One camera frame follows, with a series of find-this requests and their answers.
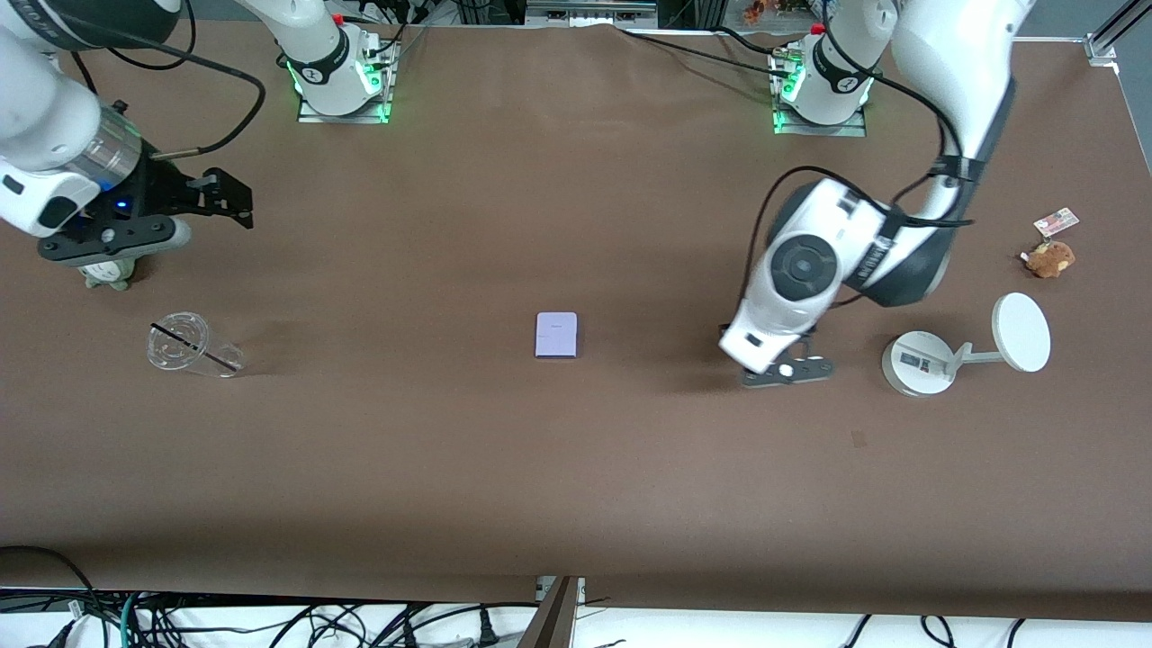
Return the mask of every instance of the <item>clear plastic cup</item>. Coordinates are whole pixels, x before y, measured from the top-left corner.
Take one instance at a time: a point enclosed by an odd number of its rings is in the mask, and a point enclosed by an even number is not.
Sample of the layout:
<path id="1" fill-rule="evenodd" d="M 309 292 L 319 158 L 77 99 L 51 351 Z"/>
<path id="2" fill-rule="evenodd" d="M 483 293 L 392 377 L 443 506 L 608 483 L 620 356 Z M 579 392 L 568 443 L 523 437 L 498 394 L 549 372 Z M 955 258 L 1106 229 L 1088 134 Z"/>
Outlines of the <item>clear plastic cup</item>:
<path id="1" fill-rule="evenodd" d="M 244 354 L 217 336 L 195 312 L 173 312 L 147 333 L 147 359 L 165 371 L 230 378 L 244 368 Z"/>

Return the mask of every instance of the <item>black cable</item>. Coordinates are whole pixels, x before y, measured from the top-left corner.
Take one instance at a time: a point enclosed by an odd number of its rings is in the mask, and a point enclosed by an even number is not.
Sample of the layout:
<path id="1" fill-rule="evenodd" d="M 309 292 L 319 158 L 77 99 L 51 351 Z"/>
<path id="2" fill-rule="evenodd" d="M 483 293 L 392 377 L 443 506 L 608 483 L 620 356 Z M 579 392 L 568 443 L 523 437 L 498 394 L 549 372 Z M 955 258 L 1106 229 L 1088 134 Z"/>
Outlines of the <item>black cable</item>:
<path id="1" fill-rule="evenodd" d="M 391 636 L 393 632 L 403 626 L 404 621 L 410 621 L 412 617 L 423 612 L 424 610 L 427 610 L 430 606 L 431 605 L 429 603 L 409 603 L 408 605 L 404 606 L 403 610 L 401 610 L 399 615 L 396 615 L 395 617 L 392 618 L 391 621 L 388 621 L 388 625 L 384 626 L 384 630 L 380 631 L 380 634 L 376 635 L 376 639 L 373 639 L 372 642 L 367 645 L 367 648 L 377 648 L 378 646 L 380 646 L 380 643 L 384 642 L 385 639 Z"/>
<path id="2" fill-rule="evenodd" d="M 943 626 L 945 634 L 948 636 L 947 641 L 940 639 L 939 636 L 937 636 L 934 632 L 932 632 L 932 630 L 929 627 L 930 618 L 940 621 L 940 625 Z M 923 630 L 924 634 L 929 635 L 929 638 L 932 639 L 932 641 L 935 641 L 940 646 L 943 646 L 943 648 L 956 648 L 956 640 L 953 639 L 952 636 L 952 627 L 948 625 L 948 619 L 943 617 L 920 617 L 920 630 Z"/>
<path id="3" fill-rule="evenodd" d="M 92 75 L 88 71 L 88 66 L 84 65 L 84 59 L 79 58 L 79 52 L 73 52 L 73 62 L 76 63 L 76 68 L 79 70 L 81 76 L 84 77 L 84 85 L 88 85 L 89 91 L 92 95 L 99 95 L 96 91 L 96 82 L 92 81 Z"/>
<path id="4" fill-rule="evenodd" d="M 775 195 L 776 190 L 780 188 L 780 186 L 783 183 L 785 180 L 787 180 L 788 178 L 790 178 L 790 176 L 793 176 L 793 175 L 795 175 L 797 173 L 802 173 L 802 172 L 819 173 L 820 175 L 831 178 L 831 179 L 835 180 L 836 182 L 840 182 L 841 184 L 843 184 L 848 189 L 850 189 L 856 195 L 858 195 L 863 201 L 865 201 L 869 204 L 871 204 L 880 213 L 885 213 L 886 214 L 886 213 L 889 212 L 888 208 L 885 208 L 884 205 L 881 205 L 880 203 L 878 203 L 874 198 L 872 198 L 872 196 L 869 196 L 863 189 L 861 189 L 859 187 L 857 187 L 854 182 L 851 182 L 847 178 L 840 175 L 839 173 L 835 173 L 834 171 L 829 171 L 829 169 L 824 168 L 821 166 L 813 166 L 813 165 L 802 165 L 802 166 L 797 166 L 797 167 L 794 167 L 794 168 L 790 168 L 790 169 L 786 171 L 772 184 L 772 188 L 768 189 L 768 193 L 765 194 L 764 202 L 760 203 L 760 210 L 756 213 L 756 223 L 755 223 L 755 225 L 752 225 L 752 238 L 751 238 L 751 240 L 748 243 L 748 257 L 744 259 L 744 278 L 743 278 L 743 280 L 740 284 L 740 299 L 744 297 L 744 291 L 748 289 L 748 282 L 749 282 L 749 280 L 750 280 L 750 278 L 752 276 L 752 262 L 756 259 L 756 248 L 757 248 L 757 243 L 759 242 L 758 234 L 760 232 L 760 226 L 764 223 L 764 214 L 767 213 L 768 203 L 772 202 L 772 196 Z M 965 225 L 970 225 L 971 224 L 970 220 L 952 220 L 952 221 L 943 221 L 943 223 L 935 221 L 935 220 L 923 220 L 923 219 L 918 219 L 918 218 L 917 219 L 909 218 L 908 220 L 909 220 L 908 227 L 954 228 L 954 227 L 963 227 Z"/>
<path id="5" fill-rule="evenodd" d="M 948 135 L 952 137 L 953 144 L 956 146 L 956 155 L 963 155 L 963 150 L 964 149 L 963 149 L 962 143 L 960 141 L 960 134 L 956 130 L 956 125 L 954 125 L 952 122 L 952 119 L 947 114 L 945 114 L 945 112 L 942 110 L 940 110 L 939 106 L 937 106 L 935 104 L 933 104 L 932 100 L 929 99 L 927 97 L 925 97 L 924 95 L 920 95 L 916 90 L 912 90 L 911 88 L 908 88 L 907 85 L 904 85 L 902 83 L 897 83 L 895 81 L 890 81 L 890 80 L 888 80 L 887 77 L 885 77 L 882 75 L 876 74 L 874 71 L 872 71 L 872 69 L 865 69 L 864 66 L 862 66 L 858 62 L 856 62 L 855 60 L 852 60 L 852 58 L 849 56 L 847 52 L 844 52 L 843 47 L 840 46 L 840 43 L 836 42 L 835 35 L 832 33 L 832 27 L 828 24 L 828 0 L 821 0 L 821 9 L 823 9 L 823 12 L 821 12 L 821 15 L 820 15 L 820 22 L 824 24 L 824 33 L 827 35 L 828 43 L 832 44 L 832 47 L 836 51 L 838 54 L 840 54 L 840 56 L 844 61 L 848 62 L 848 65 L 850 65 L 852 68 L 856 69 L 856 71 L 863 74 L 864 76 L 867 76 L 869 78 L 871 78 L 871 80 L 880 83 L 881 85 L 887 85 L 888 88 L 892 88 L 893 90 L 895 90 L 895 91 L 904 95 L 905 97 L 910 97 L 911 99 L 915 99 L 920 105 L 923 105 L 927 110 L 932 111 L 932 114 L 934 114 L 935 118 L 937 118 L 937 126 L 941 127 L 941 129 L 940 129 L 940 146 L 939 146 L 939 152 L 937 153 L 937 157 L 940 157 L 940 156 L 942 156 L 945 153 L 945 136 L 943 136 L 943 131 L 945 130 L 948 131 Z M 910 193 L 914 189 L 916 189 L 916 187 L 919 187 L 930 176 L 931 176 L 931 174 L 925 174 L 923 178 L 920 178 L 919 180 L 917 180 L 912 184 L 909 184 L 908 187 L 905 187 L 904 189 L 902 189 L 901 193 L 897 194 L 897 196 L 899 197 L 903 197 L 908 193 Z M 956 209 L 956 205 L 960 204 L 960 197 L 961 197 L 961 191 L 956 191 L 955 195 L 953 196 L 952 204 L 948 205 L 948 210 L 945 211 L 945 213 L 940 216 L 940 220 L 943 220 L 943 219 L 948 218 L 948 216 Z M 893 198 L 893 201 L 892 201 L 893 204 L 895 204 L 897 202 L 897 199 L 899 198 Z"/>
<path id="6" fill-rule="evenodd" d="M 486 605 L 470 605 L 468 608 L 460 608 L 460 609 L 456 609 L 456 610 L 452 610 L 452 611 L 445 612 L 442 615 L 437 615 L 437 616 L 434 616 L 432 618 L 429 618 L 429 619 L 424 619 L 423 621 L 414 625 L 411 627 L 411 632 L 416 632 L 417 630 L 419 630 L 419 628 L 422 628 L 422 627 L 424 627 L 426 625 L 431 625 L 431 624 L 434 624 L 437 621 L 447 619 L 448 617 L 455 617 L 456 615 L 465 615 L 465 613 L 469 613 L 469 612 L 479 611 L 482 608 L 487 608 L 488 610 L 492 610 L 494 608 L 539 608 L 539 605 L 537 605 L 536 603 L 492 603 L 492 604 L 486 604 Z M 401 639 L 403 639 L 403 635 L 397 636 L 396 639 L 392 640 L 392 642 L 388 643 L 387 648 L 393 648 L 396 645 L 396 642 L 400 641 Z"/>
<path id="7" fill-rule="evenodd" d="M 824 23 L 824 33 L 828 37 L 828 43 L 832 44 L 832 47 L 836 51 L 836 53 L 840 54 L 840 56 L 844 61 L 847 61 L 848 65 L 854 67 L 856 71 L 863 74 L 864 76 L 867 76 L 869 78 L 876 81 L 877 83 L 887 85 L 888 88 L 892 88 L 893 90 L 915 99 L 916 101 L 923 104 L 924 107 L 932 111 L 932 114 L 934 114 L 937 119 L 940 120 L 940 122 L 943 123 L 943 127 L 948 130 L 948 135 L 952 136 L 952 141 L 953 143 L 955 143 L 956 149 L 961 150 L 962 146 L 961 146 L 960 135 L 957 134 L 956 126 L 952 122 L 952 119 L 948 118 L 948 115 L 945 114 L 943 111 L 941 111 L 924 95 L 920 95 L 919 92 L 912 90 L 911 88 L 908 88 L 907 85 L 903 85 L 902 83 L 890 81 L 882 75 L 876 74 L 871 69 L 867 69 L 864 66 L 854 61 L 851 56 L 849 56 L 848 53 L 844 52 L 844 50 L 840 46 L 840 43 L 836 42 L 836 37 L 832 33 L 832 28 L 828 24 L 828 0 L 821 0 L 821 7 L 824 9 L 821 17 L 821 22 Z"/>
<path id="8" fill-rule="evenodd" d="M 181 153 L 181 155 L 164 156 L 164 159 L 172 159 L 174 157 L 190 158 L 192 156 L 202 156 L 204 153 L 211 153 L 212 151 L 215 151 L 215 150 L 219 150 L 219 149 L 223 148 L 229 142 L 232 142 L 233 140 L 235 140 L 236 136 L 240 135 L 241 131 L 243 131 L 244 128 L 247 128 L 249 123 L 251 123 L 252 119 L 256 116 L 256 113 L 258 113 L 260 111 L 260 107 L 264 105 L 264 97 L 267 93 L 267 91 L 264 89 L 264 84 L 260 83 L 259 78 L 256 78 L 255 76 L 252 76 L 252 75 L 250 75 L 248 73 L 244 73 L 244 71 L 238 70 L 238 69 L 233 68 L 233 67 L 228 67 L 228 66 L 226 66 L 223 63 L 218 63 L 215 61 L 205 59 L 203 56 L 198 56 L 196 54 L 191 54 L 191 53 L 188 53 L 188 52 L 181 52 L 180 50 L 176 50 L 174 47 L 169 47 L 169 46 L 167 46 L 167 45 L 165 45 L 162 43 L 157 43 L 154 40 L 149 40 L 146 38 L 141 38 L 138 36 L 132 36 L 131 33 L 121 31 L 119 29 L 112 29 L 112 28 L 107 28 L 107 27 L 101 27 L 101 25 L 88 22 L 88 21 L 85 21 L 83 18 L 77 18 L 77 17 L 75 17 L 73 15 L 65 14 L 63 12 L 59 12 L 58 10 L 56 13 L 60 15 L 60 17 L 62 17 L 65 20 L 68 20 L 68 21 L 70 21 L 73 23 L 76 23 L 76 24 L 78 24 L 81 27 L 84 27 L 84 28 L 88 28 L 88 29 L 91 29 L 91 30 L 94 30 L 94 31 L 100 31 L 100 32 L 104 32 L 104 33 L 107 33 L 107 35 L 118 36 L 120 38 L 126 38 L 126 39 L 131 40 L 132 43 L 136 43 L 138 45 L 143 45 L 145 47 L 151 47 L 152 50 L 157 50 L 157 51 L 164 52 L 166 54 L 172 54 L 173 56 L 185 58 L 189 61 L 192 61 L 194 63 L 196 63 L 198 66 L 203 66 L 203 67 L 206 67 L 209 69 L 227 74 L 228 76 L 235 76 L 236 78 L 245 81 L 245 82 L 252 84 L 253 86 L 256 86 L 256 90 L 257 90 L 256 101 L 252 104 L 252 107 L 249 108 L 248 114 L 245 114 L 244 118 L 242 120 L 240 120 L 240 123 L 237 123 L 236 127 L 232 129 L 232 131 L 229 131 L 227 135 L 225 135 L 222 138 L 220 138 L 218 142 L 215 142 L 213 144 L 209 144 L 207 146 L 196 146 L 195 149 L 188 149 L 185 151 L 179 151 L 179 153 Z"/>
<path id="9" fill-rule="evenodd" d="M 1026 620 L 1028 619 L 1016 619 L 1015 621 L 1011 623 L 1011 627 L 1008 628 L 1008 643 L 1005 645 L 1005 648 L 1014 648 L 1015 647 L 1015 645 L 1016 645 L 1016 633 L 1020 632 L 1020 626 L 1024 625 L 1024 621 L 1026 621 Z"/>
<path id="10" fill-rule="evenodd" d="M 169 625 L 168 630 L 179 634 L 202 634 L 210 632 L 227 632 L 229 634 L 256 634 L 257 632 L 265 632 L 273 628 L 278 628 L 288 621 L 280 621 L 278 624 L 260 626 L 260 627 L 185 627 L 177 625 Z"/>
<path id="11" fill-rule="evenodd" d="M 404 24 L 400 25 L 400 29 L 396 30 L 396 33 L 392 38 L 389 38 L 387 43 L 385 43 L 384 45 L 381 45 L 379 50 L 372 50 L 371 52 L 367 53 L 367 55 L 371 58 L 371 56 L 374 56 L 374 55 L 377 55 L 377 54 L 379 54 L 381 52 L 387 52 L 389 47 L 392 47 L 393 45 L 395 45 L 396 43 L 400 42 L 400 37 L 402 37 L 404 35 L 404 28 L 406 27 L 408 27 L 408 23 L 404 23 Z M 280 65 L 279 63 L 279 58 L 276 59 L 276 65 Z"/>
<path id="12" fill-rule="evenodd" d="M 852 635 L 848 638 L 843 648 L 854 648 L 856 646 L 856 642 L 859 641 L 861 633 L 864 632 L 864 626 L 866 626 L 870 620 L 872 620 L 872 615 L 864 615 L 861 617 L 861 620 L 856 623 L 856 630 L 852 631 Z"/>
<path id="13" fill-rule="evenodd" d="M 843 301 L 832 302 L 832 306 L 828 307 L 828 310 L 833 310 L 833 309 L 836 309 L 836 308 L 843 308 L 843 307 L 846 307 L 846 306 L 848 306 L 850 303 L 856 303 L 856 302 L 861 301 L 862 299 L 864 299 L 864 294 L 863 293 L 861 293 L 858 295 L 852 295 L 852 296 L 850 296 L 850 297 L 848 297 L 847 300 L 843 300 Z M 866 618 L 871 618 L 871 615 L 864 615 L 864 616 Z M 863 620 L 861 623 L 861 626 L 863 626 L 866 623 L 867 623 L 866 620 Z"/>
<path id="14" fill-rule="evenodd" d="M 298 624 L 300 621 L 304 620 L 304 618 L 311 616 L 311 613 L 316 611 L 318 605 L 309 605 L 308 608 L 301 610 L 295 617 L 289 619 L 288 623 L 285 624 L 282 628 L 280 628 L 280 632 L 278 632 L 276 635 L 272 639 L 272 643 L 268 643 L 268 648 L 276 648 L 276 645 L 280 643 L 280 640 L 282 640 L 286 634 L 288 634 L 288 631 L 291 630 L 293 626 Z"/>
<path id="15" fill-rule="evenodd" d="M 741 45 L 743 45 L 744 47 L 746 47 L 746 48 L 756 52 L 757 54 L 765 54 L 765 55 L 768 55 L 768 56 L 772 55 L 772 48 L 771 47 L 760 47 L 759 45 L 752 43 L 751 40 L 744 38 L 740 33 L 737 33 L 736 30 L 734 30 L 734 29 L 729 29 L 729 28 L 723 27 L 723 25 L 718 25 L 718 27 L 713 27 L 708 31 L 713 31 L 713 32 L 717 32 L 717 33 L 727 33 L 728 36 L 733 37 L 736 40 L 736 43 L 740 43 Z"/>
<path id="16" fill-rule="evenodd" d="M 675 43 L 668 43 L 667 40 L 660 40 L 659 38 L 652 38 L 651 36 L 645 36 L 643 33 L 635 33 L 635 32 L 627 31 L 627 30 L 621 30 L 620 32 L 623 33 L 624 36 L 630 36 L 632 38 L 638 38 L 641 40 L 647 40 L 649 43 L 653 43 L 655 45 L 660 45 L 661 47 L 670 47 L 673 50 L 680 50 L 681 52 L 687 52 L 689 54 L 696 54 L 697 56 L 703 56 L 705 59 L 712 59 L 713 61 L 719 61 L 721 63 L 728 63 L 729 66 L 736 66 L 738 68 L 744 68 L 744 69 L 750 69 L 750 70 L 753 70 L 753 71 L 764 73 L 764 74 L 766 74 L 768 76 L 779 76 L 779 77 L 786 77 L 786 76 L 788 76 L 788 73 L 786 73 L 785 70 L 774 70 L 774 69 L 768 69 L 768 68 L 761 68 L 759 66 L 752 66 L 752 65 L 749 65 L 749 63 L 742 63 L 740 61 L 734 61 L 732 59 L 726 59 L 723 56 L 717 56 L 715 54 L 708 54 L 707 52 L 700 52 L 699 50 L 692 50 L 691 47 L 684 47 L 683 45 L 676 45 Z"/>
<path id="17" fill-rule="evenodd" d="M 196 50 L 196 14 L 192 13 L 192 3 L 190 0 L 184 0 L 184 8 L 188 9 L 188 31 L 189 31 L 188 48 L 183 52 L 187 55 L 191 54 L 192 50 Z M 184 65 L 184 61 L 188 60 L 185 56 L 180 56 L 175 61 L 172 61 L 170 63 L 152 65 L 152 63 L 145 63 L 143 61 L 137 61 L 135 59 L 130 59 L 114 47 L 108 47 L 108 52 L 112 52 L 113 56 L 120 59 L 121 61 L 124 61 L 126 63 L 151 70 L 175 69 Z"/>
<path id="18" fill-rule="evenodd" d="M 96 588 L 92 587 L 92 581 L 88 580 L 88 577 L 84 575 L 84 572 L 82 572 L 79 567 L 76 566 L 76 563 L 73 563 L 71 560 L 68 559 L 67 556 L 65 556 L 59 551 L 52 549 L 45 549 L 44 547 L 32 547 L 28 544 L 9 544 L 6 547 L 0 547 L 0 556 L 5 553 L 36 553 L 39 556 L 47 556 L 59 563 L 63 563 L 63 565 L 68 567 L 68 570 L 73 573 L 73 575 L 75 575 L 76 579 L 79 580 L 81 585 L 84 586 L 84 590 L 88 592 L 89 598 L 92 601 L 92 605 L 93 608 L 96 608 L 96 611 L 100 617 L 100 632 L 104 638 L 103 646 L 108 645 L 108 625 L 105 623 L 107 620 L 107 613 L 106 613 L 107 608 L 104 606 L 104 603 L 101 603 L 100 598 L 96 595 Z"/>
<path id="19" fill-rule="evenodd" d="M 332 618 L 332 619 L 329 619 L 329 618 L 320 615 L 320 618 L 324 619 L 325 624 L 321 625 L 321 626 L 316 626 L 314 623 L 313 623 L 313 625 L 312 625 L 312 633 L 309 636 L 309 641 L 308 641 L 308 648 L 313 648 L 316 646 L 316 643 L 319 642 L 320 639 L 324 636 L 324 633 L 328 632 L 329 630 L 333 633 L 342 632 L 344 634 L 350 634 L 350 635 L 357 638 L 357 640 L 359 641 L 357 643 L 357 647 L 362 648 L 365 643 L 367 643 L 367 634 L 366 634 L 367 633 L 367 628 L 364 626 L 364 619 L 362 619 L 359 617 L 359 615 L 356 613 L 356 609 L 361 608 L 361 606 L 362 605 L 350 605 L 350 606 L 347 606 L 347 608 L 342 608 L 343 611 L 340 612 L 339 615 L 336 615 L 336 617 Z M 342 618 L 344 618 L 344 617 L 347 617 L 349 615 L 351 615 L 354 618 L 356 618 L 359 621 L 359 624 L 361 624 L 361 632 L 358 632 L 358 633 L 357 632 L 353 632 L 351 628 L 349 628 L 348 626 L 346 626 L 346 625 L 343 625 L 343 624 L 340 623 L 340 619 L 342 619 Z"/>

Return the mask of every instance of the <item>white stand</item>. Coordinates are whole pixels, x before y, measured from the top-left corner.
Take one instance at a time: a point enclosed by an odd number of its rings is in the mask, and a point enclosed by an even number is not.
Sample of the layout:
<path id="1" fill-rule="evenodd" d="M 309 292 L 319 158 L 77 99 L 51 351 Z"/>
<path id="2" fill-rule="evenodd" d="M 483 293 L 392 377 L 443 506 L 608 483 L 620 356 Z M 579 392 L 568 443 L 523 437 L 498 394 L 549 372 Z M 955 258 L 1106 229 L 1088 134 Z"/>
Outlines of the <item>white stand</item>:
<path id="1" fill-rule="evenodd" d="M 904 333 L 885 349 L 884 375 L 900 393 L 923 398 L 952 386 L 963 364 L 1007 362 L 1017 371 L 1039 371 L 1048 362 L 1048 321 L 1028 295 L 1009 293 L 996 301 L 992 337 L 998 351 L 973 353 L 972 342 L 964 342 L 953 353 L 938 336 L 925 331 Z"/>

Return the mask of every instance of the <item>white floor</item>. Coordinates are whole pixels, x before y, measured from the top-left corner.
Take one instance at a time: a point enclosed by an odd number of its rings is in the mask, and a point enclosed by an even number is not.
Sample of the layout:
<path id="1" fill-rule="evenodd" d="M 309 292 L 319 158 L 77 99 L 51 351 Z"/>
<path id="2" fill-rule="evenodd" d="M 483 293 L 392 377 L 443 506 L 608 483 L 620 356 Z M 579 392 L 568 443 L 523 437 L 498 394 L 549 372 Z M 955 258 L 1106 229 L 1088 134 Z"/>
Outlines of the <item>white floor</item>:
<path id="1" fill-rule="evenodd" d="M 427 618 L 454 608 L 442 605 L 419 617 Z M 401 605 L 372 605 L 359 611 L 371 639 L 392 619 Z M 301 608 L 218 608 L 177 611 L 172 618 L 181 627 L 256 628 L 283 624 Z M 531 618 L 526 608 L 497 609 L 491 612 L 493 630 L 508 636 L 514 646 Z M 621 610 L 582 608 L 577 615 L 574 648 L 602 648 L 623 640 L 620 648 L 839 648 L 848 640 L 859 617 L 854 615 L 797 615 L 775 612 L 687 612 L 680 610 Z M 32 612 L 0 615 L 0 648 L 44 646 L 71 615 Z M 99 648 L 100 630 L 88 618 L 77 624 L 68 648 Z M 1001 648 L 1007 642 L 1011 619 L 953 617 L 956 646 L 961 648 Z M 357 630 L 356 624 L 350 624 Z M 278 628 L 251 634 L 203 633 L 188 635 L 190 648 L 268 648 Z M 310 634 L 308 623 L 295 626 L 278 648 L 303 648 Z M 109 628 L 111 643 L 119 645 L 119 632 Z M 475 613 L 445 619 L 417 631 L 422 646 L 460 646 L 479 635 Z M 355 648 L 357 640 L 347 634 L 326 636 L 317 648 Z M 917 617 L 873 617 L 864 628 L 857 648 L 935 646 L 924 635 Z M 1152 624 L 1029 620 L 1020 630 L 1016 648 L 1147 648 L 1152 646 Z"/>

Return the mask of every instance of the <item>black straw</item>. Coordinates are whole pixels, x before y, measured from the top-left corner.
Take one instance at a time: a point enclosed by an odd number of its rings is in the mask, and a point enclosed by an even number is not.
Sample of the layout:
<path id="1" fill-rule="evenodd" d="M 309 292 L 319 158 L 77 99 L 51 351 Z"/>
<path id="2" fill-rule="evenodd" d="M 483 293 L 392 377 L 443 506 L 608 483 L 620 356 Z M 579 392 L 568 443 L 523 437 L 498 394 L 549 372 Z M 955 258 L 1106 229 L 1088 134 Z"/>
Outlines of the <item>black straw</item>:
<path id="1" fill-rule="evenodd" d="M 177 342 L 183 344 L 185 347 L 188 347 L 190 349 L 200 351 L 200 347 L 194 345 L 192 342 L 185 340 L 184 338 L 181 338 L 180 336 L 173 333 L 172 331 L 165 329 L 164 326 L 157 324 L 156 322 L 152 323 L 152 327 L 156 329 L 157 331 L 160 331 L 165 336 L 168 336 L 169 338 L 176 340 Z M 227 362 L 220 360 L 219 357 L 212 355 L 211 353 L 209 353 L 206 351 L 204 352 L 204 355 L 206 355 L 207 359 L 211 360 L 212 362 L 215 362 L 220 367 L 223 367 L 223 368 L 228 369 L 233 374 L 235 374 L 236 371 L 240 371 L 238 367 L 233 367 L 232 364 L 228 364 Z"/>

